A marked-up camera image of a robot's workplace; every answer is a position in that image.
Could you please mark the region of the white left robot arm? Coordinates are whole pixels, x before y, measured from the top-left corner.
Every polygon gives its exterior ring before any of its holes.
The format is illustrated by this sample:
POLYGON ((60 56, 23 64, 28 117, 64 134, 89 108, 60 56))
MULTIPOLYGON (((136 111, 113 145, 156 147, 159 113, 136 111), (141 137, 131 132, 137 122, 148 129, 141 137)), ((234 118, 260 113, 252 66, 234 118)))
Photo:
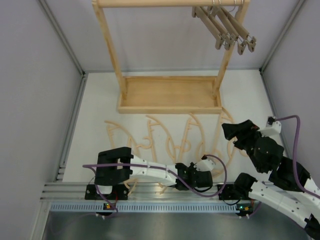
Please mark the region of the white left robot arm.
POLYGON ((200 192, 213 186, 211 170, 213 164, 203 159, 197 164, 163 164, 147 161, 132 153, 130 147, 119 147, 102 151, 96 164, 83 165, 94 172, 96 194, 103 200, 113 195, 113 188, 131 179, 159 183, 178 191, 190 189, 200 192))

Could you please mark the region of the beige plastic hanger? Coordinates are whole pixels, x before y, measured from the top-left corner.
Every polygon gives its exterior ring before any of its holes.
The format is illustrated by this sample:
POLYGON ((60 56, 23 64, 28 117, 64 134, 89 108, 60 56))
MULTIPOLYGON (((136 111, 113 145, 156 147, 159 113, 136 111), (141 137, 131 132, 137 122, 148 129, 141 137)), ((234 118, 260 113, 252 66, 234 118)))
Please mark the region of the beige plastic hanger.
POLYGON ((235 120, 231 113, 223 107, 221 113, 218 116, 211 153, 219 157, 223 161, 227 170, 229 170, 233 165, 233 161, 236 155, 240 154, 242 157, 248 157, 244 150, 240 150, 233 145, 233 141, 236 140, 235 137, 232 140, 224 142, 222 124, 234 123, 235 120))
POLYGON ((138 157, 142 156, 140 149, 150 150, 151 156, 152 156, 152 151, 150 148, 150 140, 148 137, 147 124, 146 124, 147 135, 142 138, 143 139, 142 143, 138 143, 133 137, 133 135, 130 133, 130 131, 124 126, 110 120, 105 120, 104 122, 106 123, 106 132, 108 135, 111 149, 120 148, 120 147, 129 147, 133 151, 133 154, 138 157))
POLYGON ((188 153, 192 149, 192 144, 196 143, 195 145, 195 153, 194 153, 194 159, 196 162, 199 161, 201 158, 201 154, 205 153, 206 149, 206 139, 205 139, 205 133, 202 123, 200 122, 199 118, 193 114, 189 113, 189 117, 186 121, 184 131, 182 134, 182 139, 180 145, 177 145, 174 147, 175 150, 178 150, 178 154, 176 157, 175 162, 176 163, 182 163, 183 157, 185 153, 188 153), (190 136, 190 131, 195 127, 199 132, 199 141, 196 141, 195 136, 190 136))
POLYGON ((158 120, 154 116, 151 116, 149 114, 146 114, 145 116, 148 118, 147 129, 148 129, 148 137, 149 137, 149 141, 150 141, 150 148, 151 148, 151 154, 152 154, 153 161, 156 163, 158 162, 157 154, 156 154, 156 144, 155 144, 155 140, 153 137, 153 131, 154 131, 153 127, 154 126, 161 126, 161 128, 166 133, 166 140, 165 140, 166 152, 168 153, 172 162, 175 164, 177 162, 176 146, 174 144, 173 138, 172 138, 169 130, 160 120, 158 120))

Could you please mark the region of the taupe clip hanger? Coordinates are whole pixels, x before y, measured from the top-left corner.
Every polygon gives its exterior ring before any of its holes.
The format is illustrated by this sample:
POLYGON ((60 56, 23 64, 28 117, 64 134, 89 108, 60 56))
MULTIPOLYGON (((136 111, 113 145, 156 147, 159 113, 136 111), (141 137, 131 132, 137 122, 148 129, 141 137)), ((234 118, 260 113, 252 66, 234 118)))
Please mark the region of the taupe clip hanger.
POLYGON ((215 48, 220 50, 224 46, 225 50, 229 50, 238 40, 239 34, 228 19, 228 15, 222 7, 208 6, 206 16, 212 25, 209 29, 216 40, 215 48))
POLYGON ((192 8, 192 17, 197 17, 203 22, 208 31, 215 38, 215 48, 219 50, 224 44, 227 34, 224 27, 202 6, 195 6, 192 8))
POLYGON ((217 16, 223 25, 220 35, 223 39, 224 48, 229 50, 237 43, 237 53, 243 55, 246 47, 250 52, 255 50, 256 39, 250 36, 245 27, 223 6, 214 6, 213 15, 217 16))

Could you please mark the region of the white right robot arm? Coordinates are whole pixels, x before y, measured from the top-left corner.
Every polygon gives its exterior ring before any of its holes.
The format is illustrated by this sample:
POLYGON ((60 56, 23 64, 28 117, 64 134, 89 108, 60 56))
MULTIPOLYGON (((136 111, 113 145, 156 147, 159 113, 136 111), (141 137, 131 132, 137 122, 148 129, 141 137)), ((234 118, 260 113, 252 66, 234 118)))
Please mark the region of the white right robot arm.
POLYGON ((234 181, 233 194, 239 199, 266 204, 298 224, 310 238, 318 240, 320 188, 311 174, 296 160, 284 156, 284 148, 272 139, 281 133, 280 120, 270 116, 263 129, 251 120, 221 126, 224 137, 245 151, 255 170, 268 174, 269 182, 282 191, 273 190, 248 173, 240 173, 234 181))

